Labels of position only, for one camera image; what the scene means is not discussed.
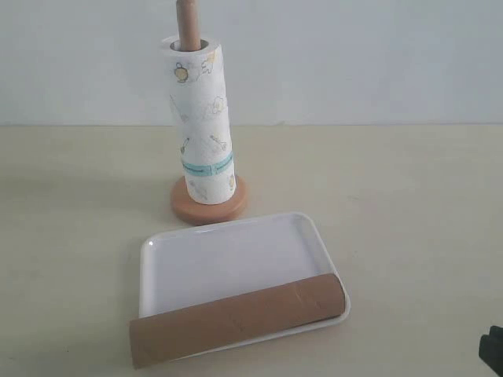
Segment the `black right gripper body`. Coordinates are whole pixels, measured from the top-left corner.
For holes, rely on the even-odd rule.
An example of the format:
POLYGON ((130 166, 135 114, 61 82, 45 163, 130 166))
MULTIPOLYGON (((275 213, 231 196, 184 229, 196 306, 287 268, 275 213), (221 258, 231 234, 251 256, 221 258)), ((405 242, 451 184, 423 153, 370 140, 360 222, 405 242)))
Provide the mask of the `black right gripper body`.
POLYGON ((503 328, 491 326, 479 340, 479 358, 490 369, 503 369, 503 328))

